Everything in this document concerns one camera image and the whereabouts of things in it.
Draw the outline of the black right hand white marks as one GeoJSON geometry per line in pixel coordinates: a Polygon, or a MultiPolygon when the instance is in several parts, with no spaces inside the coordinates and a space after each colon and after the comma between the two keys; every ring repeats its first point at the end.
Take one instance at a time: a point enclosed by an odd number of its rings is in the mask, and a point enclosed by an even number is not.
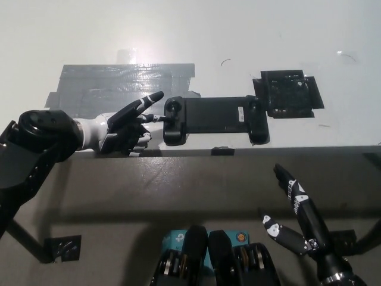
{"type": "Polygon", "coordinates": [[[273,171],[302,232],[276,222],[269,213],[259,210],[268,236],[296,255],[309,255],[316,262],[317,277],[322,283],[343,280],[352,275],[351,265],[335,250],[332,236],[313,199],[284,167],[275,164],[273,171]]]}

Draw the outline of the white and black left hand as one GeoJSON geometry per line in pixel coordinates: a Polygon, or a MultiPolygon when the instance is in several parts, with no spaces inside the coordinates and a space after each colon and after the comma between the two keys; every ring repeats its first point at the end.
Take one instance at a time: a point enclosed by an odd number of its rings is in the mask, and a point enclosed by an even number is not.
{"type": "Polygon", "coordinates": [[[144,112],[164,97],[159,91],[135,100],[115,113],[102,113],[94,119],[75,118],[80,135],[79,147],[106,155],[121,153],[139,157],[152,140],[145,123],[165,122],[166,116],[144,112]]]}

